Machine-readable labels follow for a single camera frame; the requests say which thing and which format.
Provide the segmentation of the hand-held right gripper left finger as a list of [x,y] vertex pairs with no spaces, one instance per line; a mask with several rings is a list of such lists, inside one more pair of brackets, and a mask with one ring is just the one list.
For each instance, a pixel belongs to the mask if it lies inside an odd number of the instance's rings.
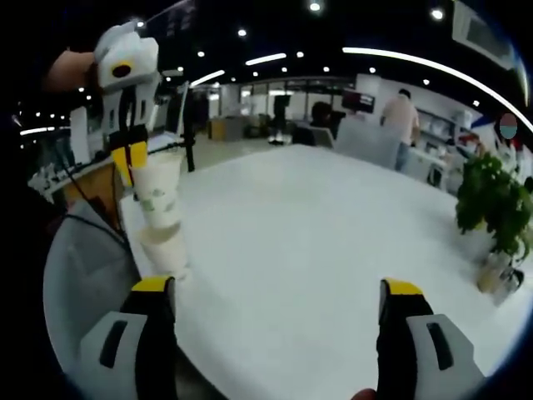
[[175,279],[145,277],[84,336],[77,385],[84,399],[176,399]]

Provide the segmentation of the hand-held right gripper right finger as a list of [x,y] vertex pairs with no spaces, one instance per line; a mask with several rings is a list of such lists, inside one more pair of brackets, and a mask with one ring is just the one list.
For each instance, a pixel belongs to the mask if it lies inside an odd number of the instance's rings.
[[416,285],[381,280],[378,324],[378,399],[468,399],[483,385],[471,341]]

